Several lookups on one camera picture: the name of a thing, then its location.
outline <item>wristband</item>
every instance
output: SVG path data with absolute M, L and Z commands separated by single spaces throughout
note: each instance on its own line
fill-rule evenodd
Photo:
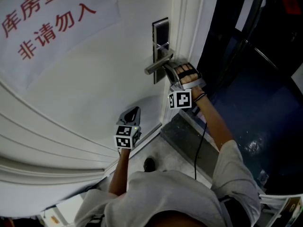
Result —
M 202 97 L 204 97 L 204 96 L 207 96 L 207 94 L 206 94 L 206 93 L 202 93 L 199 97 L 197 97 L 197 98 L 194 100 L 194 103 L 195 103 L 196 101 L 198 101 L 199 99 L 201 99 Z

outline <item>gray t-shirt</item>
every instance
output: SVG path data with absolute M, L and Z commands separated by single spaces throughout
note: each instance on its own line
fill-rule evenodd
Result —
M 230 226 L 218 200 L 225 196 L 243 206 L 251 226 L 256 223 L 260 215 L 256 183 L 233 140 L 222 146 L 211 189 L 178 171 L 135 172 L 129 177 L 128 192 L 119 197 L 98 189 L 88 191 L 75 224 L 85 227 L 94 216 L 104 214 L 102 227 L 144 227 L 155 214 L 174 210 L 208 227 Z

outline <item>black cable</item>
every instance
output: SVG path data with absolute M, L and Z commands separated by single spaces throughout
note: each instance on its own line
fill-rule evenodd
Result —
M 200 150 L 200 148 L 202 146 L 202 142 L 203 142 L 203 139 L 204 139 L 206 128 L 207 128 L 207 123 L 205 123 L 204 132 L 203 132 L 203 135 L 202 135 L 202 138 L 201 138 L 201 141 L 200 141 L 200 145 L 199 145 L 199 148 L 198 148 L 198 150 L 196 152 L 196 157 L 195 157 L 195 180 L 197 180 L 197 169 L 196 169 L 197 158 L 198 158 L 199 150 Z

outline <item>hand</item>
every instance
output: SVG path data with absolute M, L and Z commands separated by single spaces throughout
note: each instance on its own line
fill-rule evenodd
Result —
M 185 70 L 189 70 L 189 69 L 192 69 L 192 67 L 188 64 L 178 66 L 175 68 L 177 74 L 180 74 L 181 72 L 184 72 Z M 180 81 L 181 81 L 181 84 L 186 84 L 186 83 L 195 81 L 197 79 L 198 79 L 198 74 L 194 73 L 194 74 L 185 76 Z M 195 87 L 191 88 L 191 96 L 192 96 L 193 100 L 195 100 L 197 97 L 199 97 L 202 93 L 204 93 L 204 91 L 202 90 L 202 88 L 200 86 L 195 86 Z

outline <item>molding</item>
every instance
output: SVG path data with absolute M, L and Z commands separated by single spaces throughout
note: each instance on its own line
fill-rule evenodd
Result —
M 68 170 L 32 166 L 0 157 L 0 181 L 26 185 L 58 185 L 100 180 L 104 169 Z
M 29 146 L 29 145 L 23 144 L 23 143 L 21 143 L 21 142 L 18 142 L 18 141 L 16 141 L 16 140 L 13 140 L 13 139 L 11 139 L 11 138 L 9 138 L 9 137 L 6 137 L 6 136 L 4 136 L 4 135 L 2 135 L 2 134 L 0 133 L 0 139 L 1 139 L 1 138 L 4 138 L 4 139 L 6 139 L 6 140 L 9 140 L 9 141 L 11 141 L 11 142 L 13 142 L 13 143 L 15 143 L 15 144 L 21 146 L 21 147 L 26 147 L 26 148 L 29 148 L 29 149 L 31 149 L 31 150 L 40 151 L 40 152 L 43 152 L 43 153 L 46 153 L 46 154 L 50 154 L 50 155 L 53 155 L 53 156 L 65 157 L 65 158 L 69 158 L 69 159 L 76 159 L 76 160 L 83 160 L 83 161 L 111 162 L 111 161 L 105 161 L 105 160 L 102 160 L 102 161 L 101 161 L 101 160 L 93 160 L 93 159 L 84 159 L 84 158 L 79 158 L 79 157 L 70 157 L 70 156 L 65 156 L 65 155 L 56 154 L 56 153 L 49 152 L 49 151 L 46 151 L 46 150 L 41 150 L 41 149 L 37 149 L 37 148 L 31 147 L 31 146 Z
M 45 135 L 38 134 L 38 133 L 34 132 L 33 130 L 28 129 L 27 127 L 25 127 L 25 126 L 23 126 L 22 124 L 20 124 L 20 123 L 14 121 L 13 119 L 11 119 L 10 117 L 6 116 L 5 114 L 3 114 L 3 113 L 1 113 L 1 112 L 0 112 L 0 117 L 3 117 L 4 119 L 6 119 L 6 120 L 8 120 L 9 122 L 11 122 L 11 123 L 17 125 L 18 127 L 22 128 L 22 129 L 24 129 L 24 130 L 26 130 L 26 131 L 28 131 L 28 132 L 30 132 L 30 133 L 32 133 L 32 134 L 38 136 L 38 137 L 41 137 L 41 138 L 46 139 L 46 140 L 49 140 L 49 141 L 51 141 L 51 142 L 53 142 L 53 143 L 60 144 L 60 145 L 62 145 L 62 146 L 66 146 L 66 147 L 71 148 L 71 149 L 74 149 L 74 150 L 79 150 L 79 151 L 88 152 L 88 153 L 91 153 L 91 154 L 96 154 L 96 155 L 105 156 L 105 157 L 111 157 L 111 158 L 117 158 L 117 157 L 113 157 L 113 156 L 109 156 L 109 155 L 105 155 L 105 154 L 100 154 L 100 153 L 93 152 L 93 151 L 89 151 L 89 150 L 85 150 L 85 149 L 80 149 L 80 148 L 77 148 L 77 147 L 74 147 L 74 146 L 71 146 L 71 145 L 67 145 L 67 144 L 61 143 L 61 142 L 59 142 L 59 141 L 53 140 L 53 139 L 51 139 L 51 138 L 49 138 L 49 137 L 47 137 L 47 136 L 45 136 Z M 36 148 L 34 148 L 34 147 L 31 147 L 31 146 L 27 146 L 27 145 L 25 145 L 25 144 L 23 144 L 23 143 L 19 143 L 19 142 L 17 142 L 16 140 L 10 139 L 10 138 L 8 138 L 8 137 L 2 135 L 1 133 L 0 133 L 0 136 L 6 138 L 6 139 L 8 139 L 8 140 L 11 140 L 11 141 L 13 141 L 13 142 L 15 142 L 15 143 L 17 143 L 17 144 L 19 144 L 19 145 L 23 145 L 23 146 L 25 146 L 25 147 L 32 148 L 32 149 L 34 149 L 34 150 L 42 151 L 42 152 L 49 153 L 49 154 L 53 154 L 53 155 L 58 155 L 58 154 L 54 154 L 54 153 L 51 153 L 51 152 L 48 152 L 48 151 L 43 151 L 43 150 L 40 150 L 40 149 L 36 149 Z
M 23 100 L 20 96 L 18 96 L 17 93 L 15 93 L 15 92 L 14 92 L 7 84 L 5 84 L 5 83 L 3 82 L 3 80 L 1 80 L 1 79 L 0 79 L 0 87 L 2 87 L 4 90 L 6 90 L 11 96 L 13 96 L 13 97 L 14 97 L 17 101 L 19 101 L 21 104 L 23 104 L 24 106 L 26 106 L 26 107 L 29 108 L 31 111 L 35 112 L 37 115 L 41 116 L 41 117 L 44 118 L 45 120 L 47 120 L 47 121 L 49 121 L 49 122 L 55 124 L 56 126 L 58 126 L 58 127 L 62 128 L 62 129 L 64 129 L 64 130 L 66 130 L 67 132 L 69 132 L 69 133 L 71 133 L 71 134 L 74 134 L 74 135 L 76 135 L 76 136 L 78 136 L 78 137 L 80 137 L 80 138 L 82 138 L 82 139 L 85 139 L 85 140 L 87 140 L 87 141 L 89 141 L 89 142 L 91 142 L 91 143 L 94 143 L 94 144 L 96 144 L 96 145 L 99 145 L 99 146 L 105 147 L 105 148 L 107 148 L 107 149 L 110 149 L 110 150 L 112 150 L 112 151 L 115 151 L 115 150 L 113 150 L 113 149 L 110 148 L 110 147 L 107 147 L 107 146 L 104 146 L 104 145 L 102 145 L 102 144 L 99 144 L 99 143 L 97 143 L 97 142 L 95 142 L 95 141 L 93 141 L 93 140 L 90 140 L 90 139 L 84 137 L 83 135 L 80 135 L 80 134 L 78 134 L 78 133 L 76 133 L 76 132 L 74 132 L 74 131 L 68 129 L 68 128 L 66 128 L 65 126 L 63 126 L 63 125 L 59 124 L 58 122 L 52 120 L 51 118 L 47 117 L 47 116 L 44 115 L 42 112 L 40 112 L 39 110 L 35 109 L 31 104 L 29 104 L 29 103 L 27 103 L 25 100 Z
M 174 58 L 186 59 L 197 68 L 213 19 L 217 0 L 172 0 L 170 45 Z M 179 112 L 169 108 L 170 83 L 165 78 L 161 122 L 163 125 Z

